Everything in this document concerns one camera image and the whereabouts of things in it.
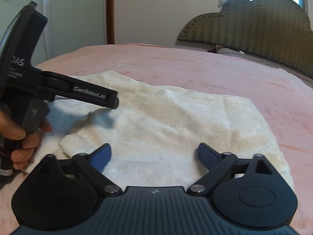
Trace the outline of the person's left hand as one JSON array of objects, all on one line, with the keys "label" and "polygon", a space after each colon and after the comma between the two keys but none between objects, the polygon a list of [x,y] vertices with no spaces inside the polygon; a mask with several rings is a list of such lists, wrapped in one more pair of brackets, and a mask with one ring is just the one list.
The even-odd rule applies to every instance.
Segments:
[{"label": "person's left hand", "polygon": [[27,167],[34,155],[35,148],[39,145],[42,132],[51,133],[53,130],[47,119],[44,119],[38,128],[31,134],[27,134],[20,126],[1,110],[1,136],[5,139],[19,141],[21,148],[16,149],[11,154],[11,160],[15,170],[22,170]]}]

